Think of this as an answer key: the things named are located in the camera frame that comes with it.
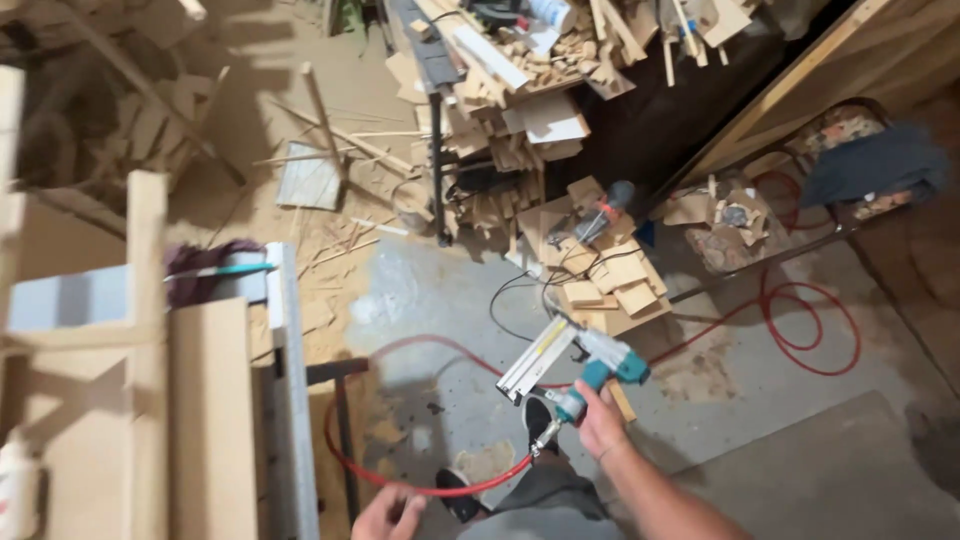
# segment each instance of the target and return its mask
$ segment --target black sneaker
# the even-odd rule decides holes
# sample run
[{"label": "black sneaker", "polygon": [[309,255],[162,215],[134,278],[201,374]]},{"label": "black sneaker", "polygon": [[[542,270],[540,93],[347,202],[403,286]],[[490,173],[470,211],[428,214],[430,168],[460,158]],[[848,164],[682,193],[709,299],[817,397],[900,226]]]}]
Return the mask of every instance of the black sneaker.
[{"label": "black sneaker", "polygon": [[[454,489],[470,485],[459,471],[450,469],[449,467],[444,467],[437,471],[436,483],[437,487],[441,489]],[[470,495],[444,497],[440,499],[440,502],[444,504],[444,507],[446,507],[460,523],[470,521],[479,511],[485,510],[484,506]]]},{"label": "black sneaker", "polygon": [[[527,398],[527,403],[523,404],[523,427],[527,430],[527,435],[530,437],[530,444],[527,448],[533,446],[534,441],[546,431],[546,427],[552,420],[553,415],[550,414],[550,409],[547,408],[542,401],[533,396]],[[551,439],[543,449],[560,455],[560,446],[557,444],[556,439]]]}]

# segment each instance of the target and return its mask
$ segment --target concrete floor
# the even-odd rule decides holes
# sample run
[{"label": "concrete floor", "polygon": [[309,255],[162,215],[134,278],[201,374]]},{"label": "concrete floor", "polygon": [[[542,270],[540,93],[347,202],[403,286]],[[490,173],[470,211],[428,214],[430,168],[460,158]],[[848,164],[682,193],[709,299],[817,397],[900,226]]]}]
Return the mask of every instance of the concrete floor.
[{"label": "concrete floor", "polygon": [[[800,233],[798,241],[804,241]],[[703,277],[702,264],[683,242],[680,229],[660,227],[656,244],[651,258],[671,294]],[[493,292],[520,273],[498,254],[471,258],[458,248],[439,250],[429,243],[384,238],[368,270],[370,292],[350,307],[353,321],[347,341],[355,351],[370,352],[402,337],[435,333],[505,369],[527,345],[498,329],[488,315]],[[846,243],[789,261],[771,271],[768,281],[813,282],[836,294],[863,338],[859,362],[840,377],[809,373],[783,355],[757,307],[741,311],[661,364],[644,386],[625,388],[638,415],[632,437],[667,473],[704,463],[870,390],[878,391],[898,415],[914,400],[953,399]],[[655,357],[757,292],[756,275],[727,282],[620,337],[642,356]],[[821,345],[799,353],[800,359],[823,370],[843,367],[854,349],[846,319],[817,293],[799,294],[817,307],[825,327]],[[816,332],[815,321],[798,309],[791,302],[774,303],[779,328],[807,344]],[[508,328],[527,336],[535,336],[547,322],[539,286],[507,290],[494,312]],[[441,466],[457,462],[482,479],[524,454],[527,440],[520,409],[496,391],[495,376],[458,353],[418,344],[391,354],[379,369],[384,397],[391,404],[388,420],[405,436],[398,442],[397,437],[371,436],[368,467],[430,485]],[[544,381],[569,381],[577,372],[573,362],[558,361]],[[444,410],[434,413],[429,404]],[[596,465],[575,430],[562,431],[560,444],[582,476],[597,478]],[[485,493],[483,502],[496,505],[512,485]],[[420,535],[446,537],[453,523],[432,503]]]}]

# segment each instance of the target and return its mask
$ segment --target wooden frame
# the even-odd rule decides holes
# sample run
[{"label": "wooden frame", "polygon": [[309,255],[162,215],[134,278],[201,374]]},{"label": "wooden frame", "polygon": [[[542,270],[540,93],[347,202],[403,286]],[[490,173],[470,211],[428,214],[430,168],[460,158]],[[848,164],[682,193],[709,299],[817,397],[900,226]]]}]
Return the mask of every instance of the wooden frame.
[{"label": "wooden frame", "polygon": [[960,2],[859,0],[698,154],[685,180],[733,163],[852,97],[892,113],[960,76]]},{"label": "wooden frame", "polygon": [[[168,360],[166,289],[163,284],[163,232],[166,226],[166,175],[134,171],[128,177],[128,291],[124,322],[25,333],[4,332],[2,354],[56,355],[64,362],[113,351],[126,360],[123,369],[124,411],[129,424],[123,465],[121,538],[166,540],[169,528]],[[0,208],[23,207],[23,195],[0,185]],[[16,270],[16,233],[22,211],[4,212],[0,252],[0,322],[6,314]],[[57,477],[58,463],[45,459]],[[50,505],[56,501],[51,498]],[[62,508],[52,509],[62,514]]]}]

